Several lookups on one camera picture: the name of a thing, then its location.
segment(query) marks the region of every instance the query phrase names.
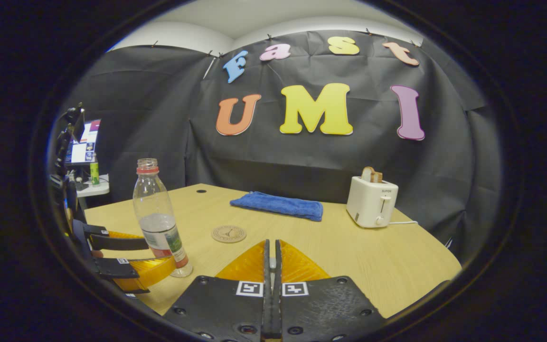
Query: computer monitor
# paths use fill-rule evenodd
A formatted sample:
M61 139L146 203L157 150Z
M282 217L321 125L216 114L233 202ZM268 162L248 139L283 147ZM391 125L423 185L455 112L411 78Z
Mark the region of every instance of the computer monitor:
M79 141L73 140L69 144L67 155L65 156L65 166L81 166L89 165L94 160L94 152L96 152L96 137L100 119L86 121L84 123L84 132Z

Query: blue towel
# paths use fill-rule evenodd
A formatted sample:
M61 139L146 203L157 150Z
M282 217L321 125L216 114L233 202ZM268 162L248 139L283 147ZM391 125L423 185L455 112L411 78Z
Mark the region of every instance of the blue towel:
M312 221L322 221L323 207L322 203L316 201L306 201L305 199L289 199L267 195L262 192L250 192L230 201L229 204L245 209L254 209L267 212L277 212Z

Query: letter m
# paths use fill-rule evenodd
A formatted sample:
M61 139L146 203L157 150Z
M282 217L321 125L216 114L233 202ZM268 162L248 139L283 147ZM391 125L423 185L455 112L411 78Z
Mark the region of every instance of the letter m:
M352 134L354 128L348 123L345 104L345 95L348 91L349 86L346 84L327 84L314 101L302 85L284 87L282 94L286 96L286 116L284 124L280 126L280 132L301 132L302 126L298 122L298 116L301 115L305 127L312 133L324 114L324 123L320 126L322 133Z

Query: desk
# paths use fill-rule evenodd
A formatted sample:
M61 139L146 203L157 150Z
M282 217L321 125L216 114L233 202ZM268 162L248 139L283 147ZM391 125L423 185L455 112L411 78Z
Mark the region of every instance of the desk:
M197 193L204 189L207 192ZM193 273L186 278L167 277L138 294L146 305L164 314L198 275L214 276L256 243L282 239L297 247L330 276L349 276L384 318L401 311L462 269L458 260L434 236L416 224L364 229L356 225L345 204L322 203L321 222L237 208L229 204L245 192L205 184L172 190L180 237ZM132 201L122 201L85 211L91 225L141 235ZM394 210L392 221L410 221ZM247 237L237 243L211 238L213 228L235 225ZM105 257L149 258L149 250L103 251ZM270 248L274 257L275 248Z
M82 209L86 210L87 206L85 205L85 199L84 197L88 196L96 196L96 195L104 195L105 193L109 193L109 175L100 175L100 183L98 185L93 185L92 181L88 180L83 182L84 184L87 184L87 188L77 191L77 198L80 203L80 206Z

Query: bottle cap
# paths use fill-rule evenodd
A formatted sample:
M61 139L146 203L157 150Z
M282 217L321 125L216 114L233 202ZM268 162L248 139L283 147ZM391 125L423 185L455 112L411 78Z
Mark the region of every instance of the bottle cap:
M158 173L158 160L156 158L142 158L137 162L136 168L137 175L148 175L152 173Z

